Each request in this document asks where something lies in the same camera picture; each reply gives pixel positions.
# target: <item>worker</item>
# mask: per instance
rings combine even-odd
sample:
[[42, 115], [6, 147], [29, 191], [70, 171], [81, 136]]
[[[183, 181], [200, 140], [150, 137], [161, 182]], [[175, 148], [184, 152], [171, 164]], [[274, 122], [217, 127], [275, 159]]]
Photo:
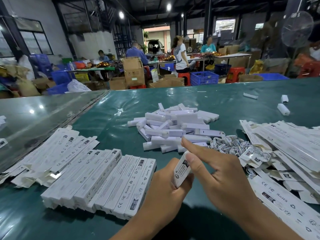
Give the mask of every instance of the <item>worker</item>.
[[147, 59], [146, 55], [143, 53], [142, 50], [139, 49], [138, 42], [132, 43], [132, 48], [127, 50], [127, 53], [125, 54], [126, 57], [140, 57], [142, 64], [144, 66], [147, 66], [149, 63], [149, 60]]
[[[179, 161], [177, 158], [155, 172], [141, 208], [110, 240], [152, 239], [178, 214], [194, 177], [211, 203], [236, 222], [250, 239], [303, 240], [256, 197], [236, 156], [192, 144], [186, 138], [182, 138], [181, 145], [190, 152], [186, 154], [186, 161], [193, 174], [176, 189], [172, 178]], [[215, 172], [211, 174], [203, 162]]]
[[212, 43], [212, 36], [208, 36], [206, 39], [206, 44], [204, 44], [201, 48], [201, 53], [212, 53], [217, 52], [216, 47]]
[[99, 60], [100, 61], [110, 62], [109, 57], [104, 54], [103, 50], [99, 50], [98, 54], [99, 54]]
[[190, 72], [195, 66], [196, 62], [192, 61], [189, 63], [187, 59], [186, 46], [183, 43], [183, 38], [181, 36], [176, 36], [173, 38], [173, 55], [176, 59], [176, 72], [186, 73]]

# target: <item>hand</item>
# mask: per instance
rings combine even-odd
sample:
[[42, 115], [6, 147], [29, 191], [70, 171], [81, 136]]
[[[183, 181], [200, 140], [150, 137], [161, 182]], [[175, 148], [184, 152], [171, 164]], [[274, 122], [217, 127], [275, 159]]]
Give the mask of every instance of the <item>hand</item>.
[[179, 159], [173, 158], [163, 169], [154, 173], [146, 198], [132, 220], [143, 219], [158, 232], [175, 218], [194, 179], [190, 174], [178, 189], [175, 188], [172, 179], [178, 162]]
[[[234, 155], [194, 145], [186, 138], [182, 138], [181, 144], [190, 152], [186, 160], [209, 200], [238, 224], [251, 218], [255, 206], [260, 207], [262, 204], [254, 194], [239, 159]], [[202, 161], [216, 171], [210, 174]]]

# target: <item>car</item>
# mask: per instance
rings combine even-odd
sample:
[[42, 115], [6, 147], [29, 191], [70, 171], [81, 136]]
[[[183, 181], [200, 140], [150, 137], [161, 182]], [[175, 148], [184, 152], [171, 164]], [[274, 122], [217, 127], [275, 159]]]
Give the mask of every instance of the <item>car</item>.
[[148, 53], [156, 54], [161, 51], [164, 52], [165, 48], [159, 40], [147, 40], [148, 43]]

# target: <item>white t-shirt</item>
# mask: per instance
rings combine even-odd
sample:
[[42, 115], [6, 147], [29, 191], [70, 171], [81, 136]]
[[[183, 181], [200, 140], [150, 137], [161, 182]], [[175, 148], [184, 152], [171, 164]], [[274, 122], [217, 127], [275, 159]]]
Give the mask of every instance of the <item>white t-shirt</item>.
[[186, 46], [184, 44], [177, 46], [173, 51], [173, 54], [176, 58], [176, 70], [183, 70], [187, 68], [187, 63], [181, 55], [182, 52], [186, 52]]

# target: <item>blue shirt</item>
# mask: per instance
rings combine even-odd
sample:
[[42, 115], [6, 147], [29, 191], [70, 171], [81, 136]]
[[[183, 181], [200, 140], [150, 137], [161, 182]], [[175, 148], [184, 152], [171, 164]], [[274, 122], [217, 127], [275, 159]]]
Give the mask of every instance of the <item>blue shirt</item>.
[[99, 56], [99, 60], [100, 61], [105, 61], [105, 62], [110, 61], [108, 56], [103, 56], [103, 57]]
[[209, 46], [207, 46], [207, 44], [204, 44], [201, 48], [201, 53], [207, 53], [207, 52], [217, 52], [216, 47], [214, 46], [214, 44], [210, 44]]
[[149, 60], [147, 59], [146, 55], [136, 47], [128, 49], [127, 53], [125, 54], [125, 56], [126, 57], [135, 57], [135, 56], [140, 57], [140, 59], [142, 61], [142, 64], [144, 66], [147, 66], [148, 62], [149, 62]]

